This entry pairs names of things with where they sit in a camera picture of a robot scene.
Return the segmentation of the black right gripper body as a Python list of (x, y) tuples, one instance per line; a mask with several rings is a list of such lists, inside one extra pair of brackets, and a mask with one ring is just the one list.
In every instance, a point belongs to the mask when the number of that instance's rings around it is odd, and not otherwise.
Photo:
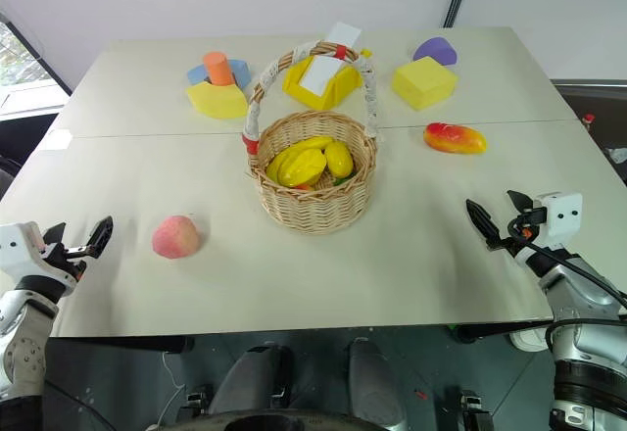
[(527, 248), (540, 234), (540, 226), (547, 221), (545, 208), (528, 208), (507, 225), (509, 235), (508, 252), (516, 256), (523, 248)]

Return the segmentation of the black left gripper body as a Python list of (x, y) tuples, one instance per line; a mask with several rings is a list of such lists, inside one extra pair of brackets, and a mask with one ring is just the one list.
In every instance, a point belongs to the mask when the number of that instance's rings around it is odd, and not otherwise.
[(63, 297), (74, 291), (86, 271), (87, 263), (82, 259), (84, 255), (83, 247), (65, 246), (47, 246), (41, 255), (42, 260), (54, 268), (52, 278), (64, 285)]

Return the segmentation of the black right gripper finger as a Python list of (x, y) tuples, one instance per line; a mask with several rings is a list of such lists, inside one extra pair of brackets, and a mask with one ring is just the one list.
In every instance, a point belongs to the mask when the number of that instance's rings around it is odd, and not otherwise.
[(529, 213), (534, 209), (534, 202), (528, 195), (514, 190), (507, 190), (507, 194), (520, 214)]
[(485, 239), (489, 251), (507, 250), (513, 253), (515, 242), (512, 237), (502, 238), (499, 228), (492, 222), (489, 213), (478, 203), (467, 199), (466, 211), (474, 227)]

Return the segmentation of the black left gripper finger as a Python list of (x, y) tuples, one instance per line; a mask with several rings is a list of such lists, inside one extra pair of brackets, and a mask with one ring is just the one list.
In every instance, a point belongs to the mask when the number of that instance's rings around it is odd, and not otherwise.
[(111, 215), (101, 219), (93, 228), (85, 245), (66, 249), (67, 259), (81, 259), (90, 257), (98, 259), (109, 243), (114, 229), (114, 221)]
[(52, 227), (49, 227), (42, 238), (46, 247), (55, 247), (60, 246), (62, 249), (65, 248), (63, 244), (63, 235), (65, 232), (66, 224), (64, 222), (60, 222)]

